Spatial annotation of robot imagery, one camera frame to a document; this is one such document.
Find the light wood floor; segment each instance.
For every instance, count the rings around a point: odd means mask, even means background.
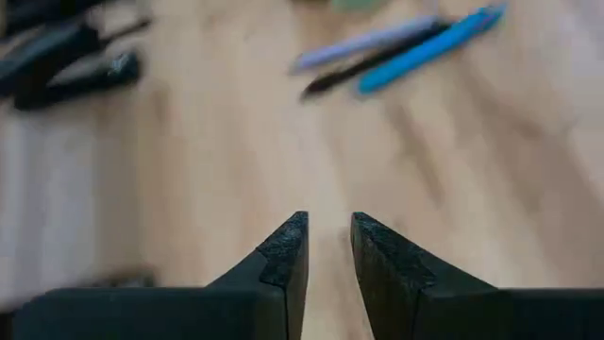
[[[485,5],[441,1],[447,15]],[[511,0],[502,24],[386,91],[309,103],[301,52],[426,13],[156,0],[128,92],[0,118],[0,297],[151,263],[204,285],[310,211],[305,339],[370,339],[364,211],[499,286],[604,285],[604,5]]]

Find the green object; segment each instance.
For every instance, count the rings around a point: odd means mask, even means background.
[[[354,10],[370,9],[386,0],[331,0],[331,5],[336,9]]]

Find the wooden surface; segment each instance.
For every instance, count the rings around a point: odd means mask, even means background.
[[[422,3],[153,8],[136,89],[1,118],[3,297],[140,261],[165,284],[204,285],[297,210],[310,211],[305,339],[372,337],[353,211],[495,285],[604,284],[597,0],[512,0],[499,27],[386,91],[359,100],[351,84],[307,103],[315,73],[287,75],[299,53]]]

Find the blue pen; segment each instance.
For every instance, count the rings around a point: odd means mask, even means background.
[[[462,46],[479,33],[494,26],[503,15],[505,8],[505,5],[481,8],[476,13],[454,24],[438,37],[424,42],[411,51],[370,71],[361,78],[359,93],[370,94],[377,91],[424,63],[435,60],[443,53]]]

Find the black object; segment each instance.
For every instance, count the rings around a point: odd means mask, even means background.
[[[4,37],[65,21],[108,0],[28,0],[9,2]]]
[[[497,289],[362,212],[351,238],[376,340],[604,339],[604,290]]]
[[[13,338],[299,339],[308,214],[295,213],[205,288],[62,289],[18,311]]]
[[[21,111],[38,110],[63,100],[103,92],[137,82],[142,75],[141,60],[136,52],[111,59],[90,74],[50,83],[39,89],[17,93],[14,107]]]
[[[370,70],[383,62],[386,62],[402,53],[405,53],[415,46],[436,37],[451,27],[451,24],[437,23],[428,30],[421,31],[409,38],[396,42],[394,45],[386,47],[384,50],[376,52],[359,63],[350,66],[344,70],[336,70],[324,76],[317,77],[302,93],[303,98],[323,94],[334,86],[341,84],[348,79]]]
[[[115,272],[102,280],[82,282],[79,287],[87,288],[145,288],[155,287],[156,277],[150,268],[131,268],[127,271]],[[12,339],[12,321],[18,308],[0,311],[0,339]]]
[[[145,29],[150,24],[150,20],[143,19],[105,38],[99,36],[96,28],[83,21],[49,27],[0,60],[0,96],[15,95],[18,107],[33,109],[69,99],[70,95],[131,83],[141,73],[138,57],[133,53],[129,54],[128,67],[118,70],[112,61],[109,66],[103,65],[88,75],[73,79],[73,83],[48,85],[54,76],[72,63],[100,53],[115,40]]]

